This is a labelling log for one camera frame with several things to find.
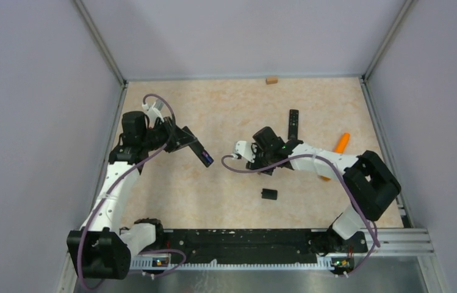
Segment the purple blue battery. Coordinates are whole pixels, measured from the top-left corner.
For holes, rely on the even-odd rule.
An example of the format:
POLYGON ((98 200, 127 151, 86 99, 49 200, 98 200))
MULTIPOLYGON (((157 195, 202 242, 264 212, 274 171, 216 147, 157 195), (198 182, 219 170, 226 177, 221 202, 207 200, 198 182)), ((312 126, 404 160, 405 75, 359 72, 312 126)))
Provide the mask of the purple blue battery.
POLYGON ((203 157, 204 157, 207 165, 211 165, 213 163, 213 159, 210 157, 209 154, 203 153, 203 157))

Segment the black remote control with buttons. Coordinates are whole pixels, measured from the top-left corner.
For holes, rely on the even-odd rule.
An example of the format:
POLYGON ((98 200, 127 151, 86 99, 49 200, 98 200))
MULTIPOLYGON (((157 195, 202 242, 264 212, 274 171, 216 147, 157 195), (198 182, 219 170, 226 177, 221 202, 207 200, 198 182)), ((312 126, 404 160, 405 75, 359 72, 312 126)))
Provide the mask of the black remote control with buttons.
POLYGON ((298 138, 299 110, 289 110, 288 139, 298 138))

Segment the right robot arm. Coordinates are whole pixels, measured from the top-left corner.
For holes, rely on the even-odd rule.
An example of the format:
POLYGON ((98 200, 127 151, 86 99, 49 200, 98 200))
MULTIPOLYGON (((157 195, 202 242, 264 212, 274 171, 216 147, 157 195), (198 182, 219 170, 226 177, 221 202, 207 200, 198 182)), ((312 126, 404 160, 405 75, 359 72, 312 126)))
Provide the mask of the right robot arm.
POLYGON ((327 243, 334 251, 349 247, 352 236, 362 228, 369 229, 401 192, 397 178, 370 150, 362 154, 328 151, 296 138, 283 140, 266 126, 252 141, 236 142, 234 152, 246 160, 248 171, 272 175, 277 167, 288 168, 340 182, 350 204, 329 227, 327 243))

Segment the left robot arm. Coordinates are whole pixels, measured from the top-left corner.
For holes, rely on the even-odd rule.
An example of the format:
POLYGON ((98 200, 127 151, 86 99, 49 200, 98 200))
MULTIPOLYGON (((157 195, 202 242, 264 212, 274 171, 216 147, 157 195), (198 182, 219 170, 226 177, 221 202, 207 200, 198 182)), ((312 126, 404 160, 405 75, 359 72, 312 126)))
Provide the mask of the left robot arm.
POLYGON ((128 275, 132 259, 142 252, 170 252, 165 247, 160 220, 138 220, 123 233, 120 222, 144 165, 163 151, 175 152, 198 139, 188 128, 176 126, 173 115, 157 118, 152 127, 148 123, 149 116, 142 111, 122 116, 122 132, 109 154, 106 178, 94 207, 82 226, 67 236, 68 251, 80 280, 122 280, 128 275))

